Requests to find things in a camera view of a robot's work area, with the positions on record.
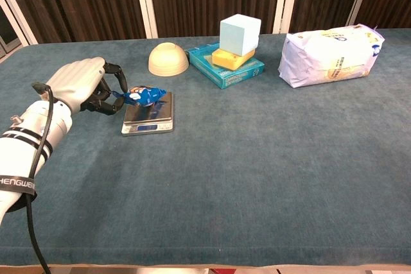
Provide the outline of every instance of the white robotic hand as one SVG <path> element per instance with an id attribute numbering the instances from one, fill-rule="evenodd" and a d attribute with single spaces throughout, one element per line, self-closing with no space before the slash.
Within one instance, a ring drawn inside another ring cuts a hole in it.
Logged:
<path id="1" fill-rule="evenodd" d="M 128 90 L 120 66 L 108 64 L 101 57 L 67 64 L 47 82 L 54 95 L 53 116 L 35 173 L 70 130 L 73 114 L 87 109 L 111 115 L 123 106 L 124 98 L 118 98 L 113 105 L 104 102 L 111 94 L 103 78 L 105 73 L 116 76 L 123 92 Z M 29 175 L 44 134 L 49 96 L 42 87 L 33 87 L 43 100 L 34 102 L 23 115 L 13 116 L 13 124 L 0 138 L 0 224 L 6 212 L 25 206 L 22 193 L 35 196 Z"/>

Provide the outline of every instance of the white plastic bag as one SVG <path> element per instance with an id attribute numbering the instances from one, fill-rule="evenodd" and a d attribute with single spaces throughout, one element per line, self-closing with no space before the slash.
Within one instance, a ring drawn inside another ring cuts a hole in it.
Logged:
<path id="1" fill-rule="evenodd" d="M 361 24 L 287 34 L 278 71 L 293 88 L 367 76 L 383 42 Z"/>

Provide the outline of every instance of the black strap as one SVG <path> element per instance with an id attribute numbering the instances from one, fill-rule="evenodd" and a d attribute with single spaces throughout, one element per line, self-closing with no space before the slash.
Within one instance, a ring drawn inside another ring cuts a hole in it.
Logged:
<path id="1" fill-rule="evenodd" d="M 13 133 L 8 133 L 8 134 L 3 134 L 3 136 L 1 136 L 0 138 L 13 138 L 13 139 L 19 139 L 20 141 L 24 141 L 26 143 L 28 143 L 29 145 L 33 146 L 34 148 L 38 149 L 39 145 L 37 143 L 35 143 L 34 141 L 32 141 L 29 138 L 25 138 L 21 135 L 16 135 Z M 44 161 L 47 161 L 47 159 L 49 158 L 47 153 L 44 151 L 44 149 L 41 149 L 41 154 L 44 157 Z"/>
<path id="2" fill-rule="evenodd" d="M 25 134 L 27 134 L 27 135 L 30 135 L 30 136 L 34 137 L 34 138 L 37 138 L 37 139 L 39 140 L 39 142 L 40 142 L 40 140 L 41 140 L 41 138 L 42 138 L 42 136 L 40 136 L 40 135 L 37 134 L 36 132 L 33 132 L 33 131 L 31 131 L 31 130 L 29 130 L 29 129 L 27 129 L 27 128 L 21 128 L 21 127 L 19 127 L 19 126 L 13 126 L 13 127 L 9 128 L 8 130 L 9 130 L 9 131 L 18 131 L 18 132 L 25 133 Z M 48 142 L 47 139 L 44 141 L 44 145 L 47 146 L 47 148 L 49 148 L 49 152 L 50 152 L 50 155 L 51 155 L 52 152 L 53 152 L 53 146 L 50 144 L 50 142 Z"/>
<path id="3" fill-rule="evenodd" d="M 34 196 L 36 186 L 34 179 L 25 176 L 0 176 L 0 190 L 27 193 Z"/>

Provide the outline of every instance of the blue box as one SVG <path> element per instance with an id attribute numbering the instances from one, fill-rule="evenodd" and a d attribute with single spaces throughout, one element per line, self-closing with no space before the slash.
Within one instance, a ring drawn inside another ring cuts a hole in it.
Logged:
<path id="1" fill-rule="evenodd" d="M 208 44 L 190 48 L 189 61 L 219 88 L 224 89 L 243 80 L 248 80 L 263 72 L 264 63 L 253 58 L 248 59 L 235 71 L 230 71 L 213 65 L 211 53 L 218 49 L 220 43 Z"/>

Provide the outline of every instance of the digital scale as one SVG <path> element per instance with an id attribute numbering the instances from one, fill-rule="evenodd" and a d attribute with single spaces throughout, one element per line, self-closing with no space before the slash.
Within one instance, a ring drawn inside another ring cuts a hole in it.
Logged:
<path id="1" fill-rule="evenodd" d="M 144 107 L 127 105 L 121 134 L 124 136 L 166 133 L 173 130 L 173 94 L 167 92 L 160 101 Z"/>

